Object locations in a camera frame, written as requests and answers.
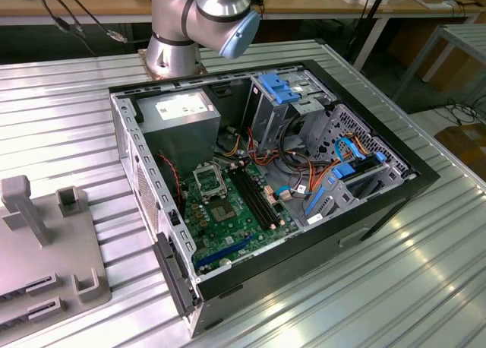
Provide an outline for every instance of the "aluminum slotted table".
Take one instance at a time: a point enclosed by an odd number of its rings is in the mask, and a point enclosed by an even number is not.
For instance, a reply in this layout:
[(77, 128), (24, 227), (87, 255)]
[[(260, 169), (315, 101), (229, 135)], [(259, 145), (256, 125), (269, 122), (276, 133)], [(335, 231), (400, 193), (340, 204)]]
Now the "aluminum slotted table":
[(373, 238), (190, 340), (115, 148), (108, 86), (148, 81), (137, 55), (0, 67), (0, 178), (33, 197), (90, 200), (112, 300), (12, 346), (484, 346), (486, 185), (396, 105), (313, 40), (252, 46), (211, 71), (313, 59), (441, 178)]

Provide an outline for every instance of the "black case frame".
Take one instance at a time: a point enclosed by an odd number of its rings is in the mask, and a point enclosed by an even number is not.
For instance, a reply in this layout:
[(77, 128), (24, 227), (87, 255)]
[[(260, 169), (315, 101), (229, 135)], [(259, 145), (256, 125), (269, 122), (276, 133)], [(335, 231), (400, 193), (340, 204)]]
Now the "black case frame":
[[(410, 200), (420, 195), (439, 179), (439, 175), (422, 158), (403, 143), (315, 61), (290, 62), (248, 69), (240, 68), (233, 71), (195, 75), (186, 78), (151, 81), (142, 84), (113, 87), (110, 88), (110, 93), (127, 91), (130, 94), (129, 97), (133, 99), (133, 97), (137, 96), (135, 93), (136, 89), (141, 87), (153, 88), (157, 84), (177, 84), (180, 80), (197, 80), (243, 71), (284, 69), (297, 65), (303, 66), (303, 69), (310, 71), (316, 79), (331, 90), (341, 103), (346, 104), (402, 160), (407, 162), (418, 176), (386, 192), (384, 195), (378, 195), (365, 204), (353, 208), (352, 212), (340, 214), (263, 254), (232, 266), (230, 270), (216, 275), (210, 280), (199, 283), (197, 285), (200, 296), (198, 300), (194, 299), (194, 291), (191, 291), (189, 285), (185, 283), (187, 271), (185, 266), (180, 261), (178, 262), (178, 252), (169, 244), (165, 235), (159, 234), (159, 241), (153, 245), (153, 250), (178, 312), (180, 316), (189, 316), (192, 312), (197, 313), (193, 315), (193, 319), (196, 316), (197, 321), (192, 321), (191, 323), (191, 333), (193, 335), (217, 325), (224, 318), (262, 299), (293, 280), (309, 273), (344, 250), (369, 238)], [(153, 92), (144, 92), (141, 96), (155, 96), (158, 94), (161, 94), (161, 92), (154, 90)], [(356, 235), (354, 240), (349, 238), (349, 236), (353, 235)], [(342, 243), (344, 238), (346, 238), (345, 245)]]

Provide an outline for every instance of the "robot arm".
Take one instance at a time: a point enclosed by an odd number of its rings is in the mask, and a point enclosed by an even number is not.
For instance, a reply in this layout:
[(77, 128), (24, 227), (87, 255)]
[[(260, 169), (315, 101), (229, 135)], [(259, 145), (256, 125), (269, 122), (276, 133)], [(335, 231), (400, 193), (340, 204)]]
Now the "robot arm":
[(198, 43), (237, 58), (253, 40), (259, 14), (251, 0), (152, 0), (147, 67), (165, 78), (199, 71)]

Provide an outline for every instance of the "ram slot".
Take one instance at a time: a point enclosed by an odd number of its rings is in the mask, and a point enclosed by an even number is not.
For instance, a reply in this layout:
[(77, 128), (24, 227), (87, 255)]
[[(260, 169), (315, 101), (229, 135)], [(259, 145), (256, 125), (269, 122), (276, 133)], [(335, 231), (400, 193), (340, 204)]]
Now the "ram slot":
[(250, 209), (251, 213), (257, 219), (261, 229), (268, 230), (272, 224), (275, 226), (279, 225), (278, 217), (273, 213), (268, 202), (244, 170), (234, 169), (229, 171), (229, 178), (248, 206), (248, 209)]

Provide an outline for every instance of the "sticker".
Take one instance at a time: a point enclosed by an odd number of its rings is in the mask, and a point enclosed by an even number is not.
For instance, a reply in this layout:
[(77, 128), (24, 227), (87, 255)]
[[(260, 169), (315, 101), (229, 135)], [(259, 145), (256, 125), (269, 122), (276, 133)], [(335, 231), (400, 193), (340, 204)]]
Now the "sticker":
[(462, 130), (464, 132), (464, 134), (469, 138), (469, 139), (472, 139), (472, 140), (476, 140), (476, 139), (481, 139), (481, 134), (479, 134), (476, 130), (474, 129), (463, 129)]
[(317, 221), (322, 220), (322, 219), (323, 219), (323, 217), (322, 217), (321, 214), (315, 214), (313, 217), (310, 217), (309, 219), (307, 219), (307, 222), (309, 223), (309, 225), (311, 225), (311, 224), (314, 224)]
[(199, 95), (180, 95), (155, 105), (163, 120), (170, 120), (206, 112), (207, 107)]
[(297, 192), (298, 192), (299, 194), (304, 194), (304, 193), (305, 193), (305, 186), (304, 186), (304, 185), (299, 185), (299, 186), (297, 187)]

